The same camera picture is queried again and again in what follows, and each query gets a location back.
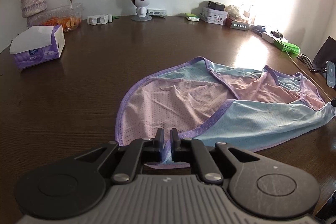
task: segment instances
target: tissue box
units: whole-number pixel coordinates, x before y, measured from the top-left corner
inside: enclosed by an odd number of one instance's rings
[[[16,37],[9,52],[19,69],[25,69],[61,56],[65,45],[62,25],[32,26]]]

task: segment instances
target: cable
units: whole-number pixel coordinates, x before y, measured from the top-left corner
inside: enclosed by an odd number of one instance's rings
[[[287,52],[287,49],[286,49],[286,45],[284,45],[283,44],[283,42],[282,42],[282,40],[281,40],[281,37],[280,37],[280,33],[279,33],[279,31],[278,31],[278,29],[277,29],[277,32],[278,32],[278,34],[279,34],[279,38],[280,38],[280,42],[281,42],[281,44],[283,45],[283,48],[285,49],[285,51],[286,51],[286,53],[288,54],[288,56],[289,56],[289,58],[292,60],[292,62],[294,63],[294,65],[304,74],[304,75],[306,75],[309,79],[310,79],[310,81],[312,81],[315,85],[317,85],[322,91],[323,91],[323,93],[325,94],[325,96],[331,101],[331,99],[330,99],[330,97],[328,96],[328,94],[322,89],[322,87],[313,79],[313,78],[311,78],[307,73],[305,73],[295,62],[294,62],[294,60],[292,59],[292,57],[289,55],[289,53]]]

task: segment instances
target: wooden table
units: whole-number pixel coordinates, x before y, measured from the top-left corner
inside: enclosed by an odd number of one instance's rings
[[[128,89],[143,77],[196,56],[228,66],[260,70],[268,64],[290,75],[298,71],[285,52],[253,32],[189,22],[182,17],[149,22],[121,17],[96,26],[83,22],[65,38],[60,59],[21,72],[9,48],[0,54],[2,224],[12,224],[21,217],[13,196],[18,177],[114,139],[119,104]],[[300,61],[296,62],[308,71]],[[321,75],[312,76],[330,97],[336,97]],[[335,119],[260,154],[315,176],[321,186],[315,213],[336,189]],[[189,170],[170,172],[185,174]]]

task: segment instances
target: green packet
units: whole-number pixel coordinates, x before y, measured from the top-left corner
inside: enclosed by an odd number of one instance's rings
[[[200,18],[197,15],[194,15],[194,14],[191,14],[191,13],[185,13],[184,17],[187,20],[190,20],[190,21],[199,21],[200,20]]]

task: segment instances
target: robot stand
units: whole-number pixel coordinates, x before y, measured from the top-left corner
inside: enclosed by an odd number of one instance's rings
[[[145,17],[138,17],[137,15],[136,16],[133,16],[131,18],[131,20],[134,20],[134,21],[149,21],[149,20],[152,20],[153,18],[149,15],[146,15]]]

